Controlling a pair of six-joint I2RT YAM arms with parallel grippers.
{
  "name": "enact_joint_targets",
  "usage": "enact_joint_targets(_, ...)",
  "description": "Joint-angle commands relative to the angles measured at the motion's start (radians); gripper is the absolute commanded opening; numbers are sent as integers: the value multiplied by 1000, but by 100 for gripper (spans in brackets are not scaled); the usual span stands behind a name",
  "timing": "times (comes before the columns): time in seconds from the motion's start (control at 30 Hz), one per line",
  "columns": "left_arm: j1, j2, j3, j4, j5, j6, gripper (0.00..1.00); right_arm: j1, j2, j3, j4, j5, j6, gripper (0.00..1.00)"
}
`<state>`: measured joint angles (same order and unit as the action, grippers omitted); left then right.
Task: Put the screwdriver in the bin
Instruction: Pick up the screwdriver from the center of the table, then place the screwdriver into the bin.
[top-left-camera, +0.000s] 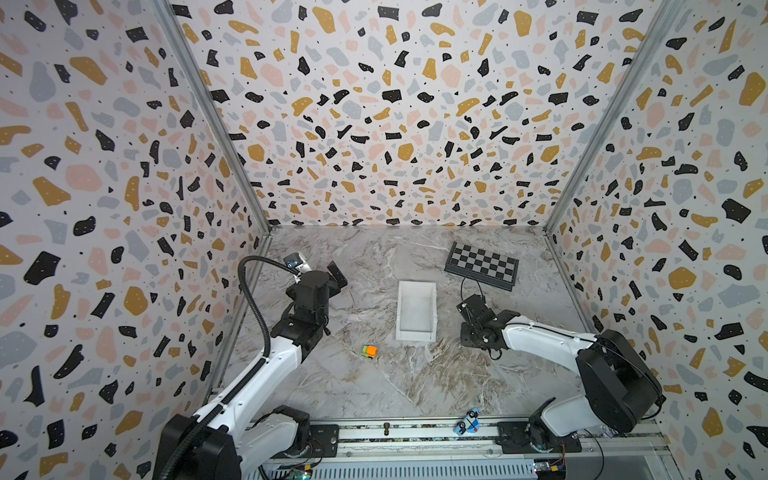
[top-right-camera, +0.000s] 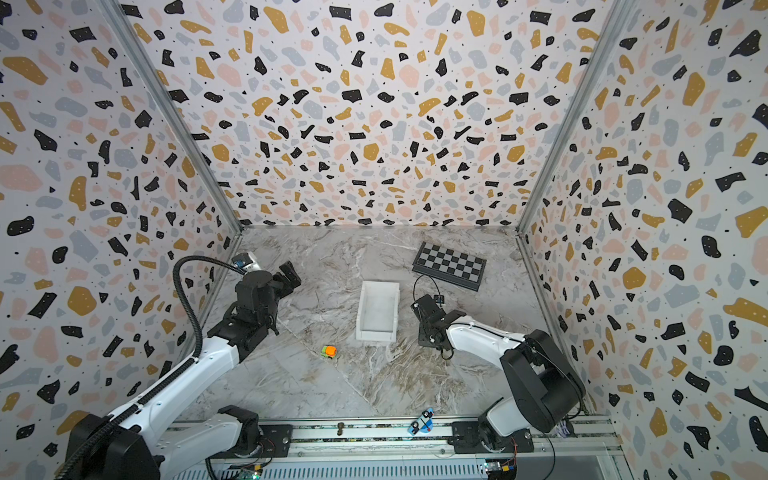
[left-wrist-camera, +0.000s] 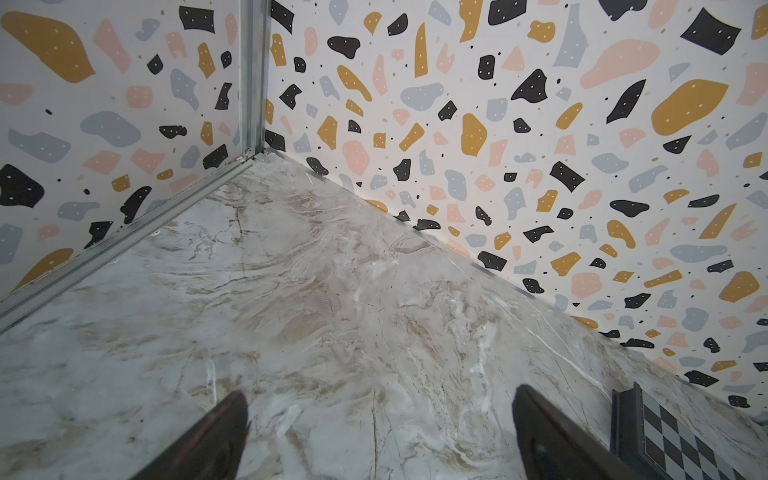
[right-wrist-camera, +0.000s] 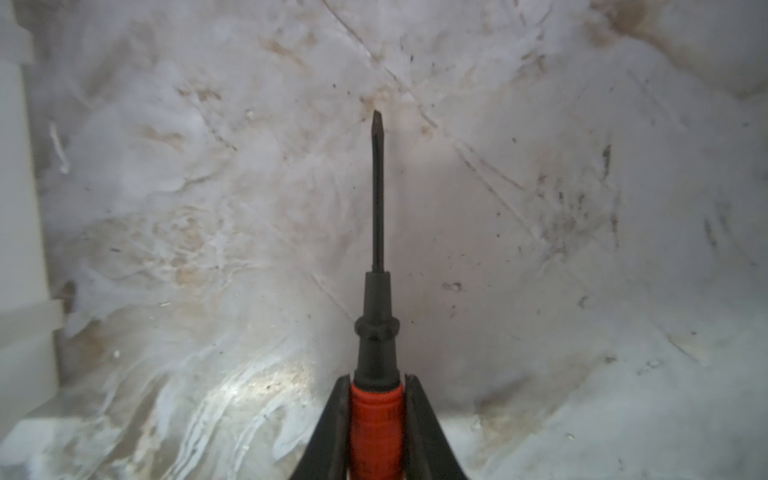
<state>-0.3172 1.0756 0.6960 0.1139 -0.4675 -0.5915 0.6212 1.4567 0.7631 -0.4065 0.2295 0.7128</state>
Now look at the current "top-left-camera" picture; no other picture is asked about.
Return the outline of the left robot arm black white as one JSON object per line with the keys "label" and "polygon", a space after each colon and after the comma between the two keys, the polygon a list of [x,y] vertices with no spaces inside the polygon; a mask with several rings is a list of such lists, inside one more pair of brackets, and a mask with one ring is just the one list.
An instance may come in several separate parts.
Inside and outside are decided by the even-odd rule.
{"label": "left robot arm black white", "polygon": [[329,335],[330,300],[348,280],[335,263],[313,270],[298,254],[284,262],[249,255],[238,266],[240,275],[250,262],[273,265],[293,275],[295,282],[286,290],[289,306],[268,327],[251,291],[243,291],[264,336],[262,352],[196,413],[177,414],[166,423],[156,454],[155,479],[239,479],[276,455],[300,458],[315,445],[308,413],[287,406],[264,416],[258,412]]}

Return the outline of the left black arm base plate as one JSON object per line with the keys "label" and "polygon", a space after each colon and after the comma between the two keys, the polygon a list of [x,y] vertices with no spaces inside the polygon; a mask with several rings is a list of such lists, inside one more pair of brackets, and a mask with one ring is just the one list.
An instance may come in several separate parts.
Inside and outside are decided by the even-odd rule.
{"label": "left black arm base plate", "polygon": [[316,460],[335,458],[338,453],[340,426],[338,424],[311,424],[305,433],[299,434],[299,446],[288,452],[280,452],[272,460]]}

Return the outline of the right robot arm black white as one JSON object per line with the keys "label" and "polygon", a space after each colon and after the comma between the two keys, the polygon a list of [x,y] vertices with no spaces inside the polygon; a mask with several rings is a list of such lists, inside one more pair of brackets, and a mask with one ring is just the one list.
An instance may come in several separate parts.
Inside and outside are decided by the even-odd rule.
{"label": "right robot arm black white", "polygon": [[460,343],[489,354],[514,350],[558,364],[578,375],[583,392],[550,399],[528,418],[528,441],[540,449],[579,430],[604,425],[620,434],[651,419],[666,401],[663,388],[629,341],[615,330],[578,333],[545,325],[510,310],[493,312],[484,297],[457,305]]}

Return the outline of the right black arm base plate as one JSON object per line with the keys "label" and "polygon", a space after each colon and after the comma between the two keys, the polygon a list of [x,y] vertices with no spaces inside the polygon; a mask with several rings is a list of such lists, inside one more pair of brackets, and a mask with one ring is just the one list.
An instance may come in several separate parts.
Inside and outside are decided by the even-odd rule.
{"label": "right black arm base plate", "polygon": [[504,454],[562,454],[580,453],[581,442],[573,435],[557,437],[543,423],[507,421],[497,424],[495,444]]}

